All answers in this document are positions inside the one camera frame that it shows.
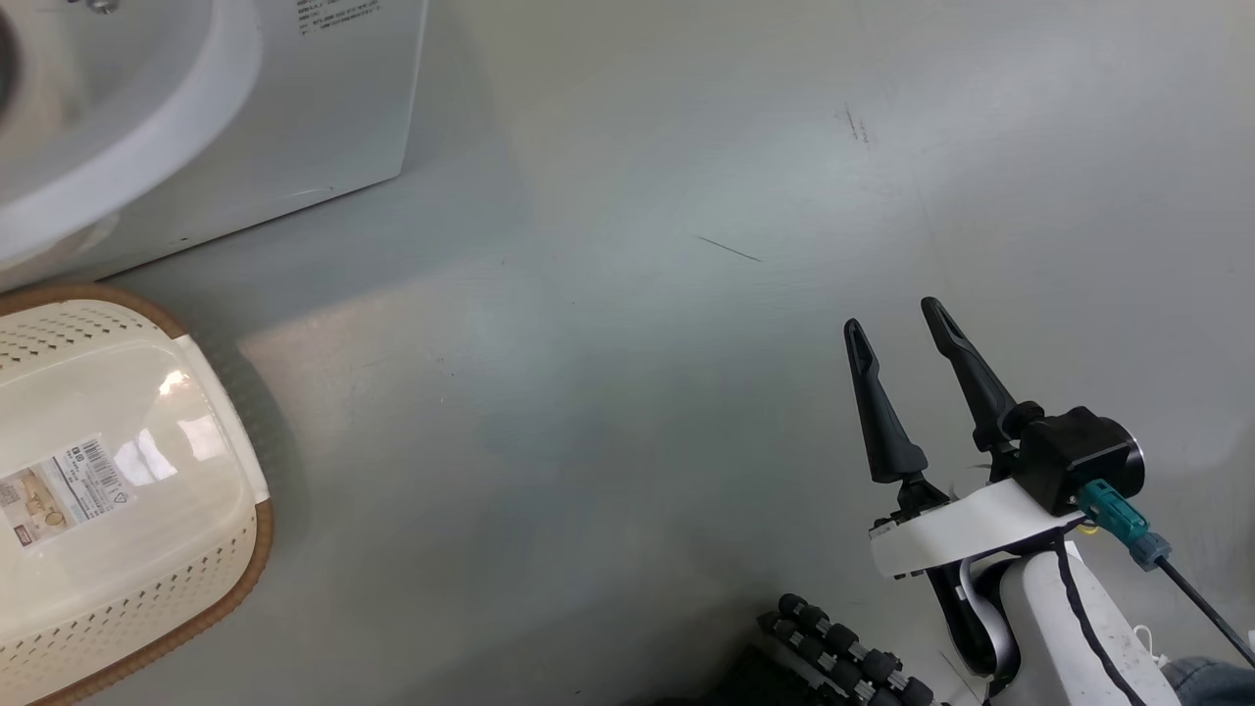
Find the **cream plastic basket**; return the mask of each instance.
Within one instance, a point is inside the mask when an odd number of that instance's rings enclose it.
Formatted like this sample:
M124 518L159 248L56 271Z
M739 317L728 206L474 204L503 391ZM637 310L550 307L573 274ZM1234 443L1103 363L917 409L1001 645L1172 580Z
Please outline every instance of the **cream plastic basket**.
M271 534L248 438L169 313L100 285L0 297L0 705L72 703L196 637Z

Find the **barcode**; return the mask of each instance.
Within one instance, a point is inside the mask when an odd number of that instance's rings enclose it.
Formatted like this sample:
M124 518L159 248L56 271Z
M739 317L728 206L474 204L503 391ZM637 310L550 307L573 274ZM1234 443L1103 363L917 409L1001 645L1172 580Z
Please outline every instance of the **barcode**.
M118 483L118 470L113 468L113 461L100 449L99 441L93 439L83 444L83 455L87 456L88 468L92 470L92 477L98 484L107 489L120 485Z

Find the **screw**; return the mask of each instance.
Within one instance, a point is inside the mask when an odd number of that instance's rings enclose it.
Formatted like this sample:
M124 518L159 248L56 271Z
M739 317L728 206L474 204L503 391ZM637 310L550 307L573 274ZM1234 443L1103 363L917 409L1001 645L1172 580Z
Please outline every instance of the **screw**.
M87 0L87 8L98 15L112 15L118 11L122 0Z

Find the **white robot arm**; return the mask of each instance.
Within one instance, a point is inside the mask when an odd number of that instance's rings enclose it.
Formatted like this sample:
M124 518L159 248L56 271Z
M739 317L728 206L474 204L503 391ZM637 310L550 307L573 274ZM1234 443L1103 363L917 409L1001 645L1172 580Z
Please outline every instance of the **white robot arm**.
M900 483L899 510L876 522L872 556L885 577L926 576L966 668L989 680L994 706L1178 703L1151 655L1064 534L1092 522L1146 571L1162 568L1255 665L1255 655L1167 562L1170 547L1126 500L1142 489L1136 440L1084 408L1047 416L1017 404L936 298L924 317L950 360L993 459L989 485L951 499L922 475L880 385L880 364L857 320L846 347L875 483Z

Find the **blue jeans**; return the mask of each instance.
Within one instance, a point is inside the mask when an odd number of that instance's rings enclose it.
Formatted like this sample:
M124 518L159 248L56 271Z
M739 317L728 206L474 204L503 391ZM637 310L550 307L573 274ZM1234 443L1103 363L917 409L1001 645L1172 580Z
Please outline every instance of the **blue jeans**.
M1173 660L1163 667L1181 706L1255 706L1255 671L1207 657Z

